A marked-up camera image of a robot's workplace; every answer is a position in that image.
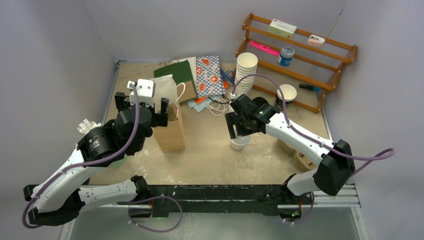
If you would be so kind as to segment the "white paper coffee cup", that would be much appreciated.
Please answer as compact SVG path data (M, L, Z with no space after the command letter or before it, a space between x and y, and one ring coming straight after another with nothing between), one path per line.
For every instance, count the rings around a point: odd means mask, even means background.
M230 140L230 147L234 151L242 151L250 142L251 136L237 136Z

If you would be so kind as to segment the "brown kraft paper bag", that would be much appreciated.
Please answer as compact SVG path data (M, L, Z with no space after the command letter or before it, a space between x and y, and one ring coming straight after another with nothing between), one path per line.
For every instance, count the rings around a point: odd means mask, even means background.
M169 152L181 150L186 147L184 124L182 117L182 110L180 105L176 102L178 98L177 85L171 74L152 79L155 83L155 90L153 100L155 103L156 112L159 113L161 107L161 99L167 98L168 103L168 116L167 126L158 126L153 130L154 138L159 145L162 152Z

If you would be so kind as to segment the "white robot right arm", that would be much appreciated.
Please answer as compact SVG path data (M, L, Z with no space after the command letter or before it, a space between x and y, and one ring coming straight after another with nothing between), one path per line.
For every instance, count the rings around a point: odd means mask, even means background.
M243 94L230 103L225 114L230 139L263 133L283 141L305 155L315 169L290 176L280 196L288 204L300 195L322 191L335 196L356 170L351 146L344 140L334 142L320 137L287 118L262 97L250 99Z

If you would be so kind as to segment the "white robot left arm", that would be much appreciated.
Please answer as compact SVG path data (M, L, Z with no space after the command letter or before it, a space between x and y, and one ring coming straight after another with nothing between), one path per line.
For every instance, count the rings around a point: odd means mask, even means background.
M142 176L101 187L85 186L92 175L125 156L143 149L155 127L168 124L169 100L160 100L155 111L151 96L133 92L115 95L118 114L103 125L85 120L79 125L82 139L64 164L46 181L23 189L27 206L21 218L28 229L60 226L81 213L111 203L146 203L151 195Z

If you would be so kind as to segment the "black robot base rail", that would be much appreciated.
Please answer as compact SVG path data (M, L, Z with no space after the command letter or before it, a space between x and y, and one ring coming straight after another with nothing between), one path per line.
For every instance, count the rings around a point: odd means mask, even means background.
M153 185L142 176L133 176L134 205L146 205L150 213L136 210L132 217L168 217L171 213L262 214L298 219L302 207L312 203L312 195L293 195L285 185Z

